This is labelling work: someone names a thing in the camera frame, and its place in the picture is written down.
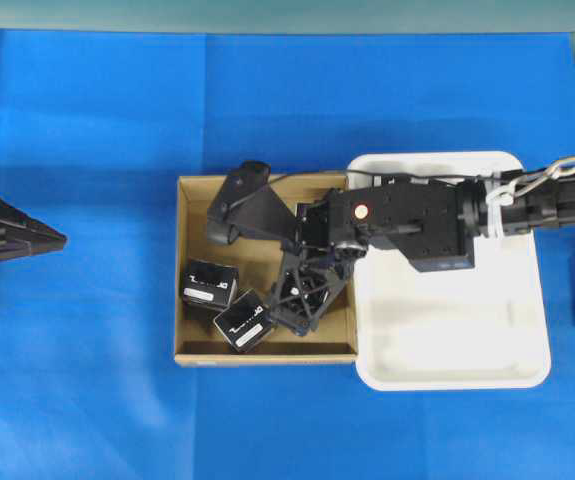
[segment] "black box with white label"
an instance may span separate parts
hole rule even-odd
[[[249,351],[274,329],[267,308],[253,290],[214,318],[214,325],[239,353]]]
[[[225,310],[238,291],[238,269],[190,259],[180,290],[182,299],[187,303]]]

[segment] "white label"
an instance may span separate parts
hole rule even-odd
[[[251,327],[242,337],[236,340],[236,346],[242,347],[249,340],[254,338],[262,329],[263,329],[262,325],[260,323],[257,323],[256,325]]]
[[[214,299],[213,293],[202,292],[194,288],[185,288],[185,290],[183,290],[183,293],[188,297],[200,298],[201,300],[207,300],[208,302],[211,302]]]

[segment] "blue cloth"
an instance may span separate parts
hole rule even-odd
[[[69,236],[0,265],[0,479],[575,478],[575,228],[537,236],[534,389],[172,359],[177,175],[481,149],[575,152],[568,35],[0,31],[0,196]]]

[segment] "cardboard box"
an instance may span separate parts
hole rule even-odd
[[[246,354],[236,353],[212,320],[217,312],[186,305],[178,282],[188,258],[237,266],[240,291],[255,289],[265,297],[276,281],[282,257],[278,242],[239,238],[233,245],[209,242],[204,235],[209,204],[225,177],[181,177],[178,181],[176,245],[176,328],[174,358],[183,366],[288,365],[350,363],[357,354],[354,290],[351,282],[321,318],[316,332],[298,337],[279,326]],[[290,177],[272,186],[290,208],[322,198],[330,188],[344,188],[339,174]]]

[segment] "white plastic tray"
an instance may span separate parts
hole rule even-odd
[[[489,174],[505,152],[363,155],[350,169]],[[368,186],[349,176],[350,188]],[[551,358],[533,235],[475,239],[476,268],[417,273],[398,251],[356,262],[356,369],[376,390],[533,387]]]

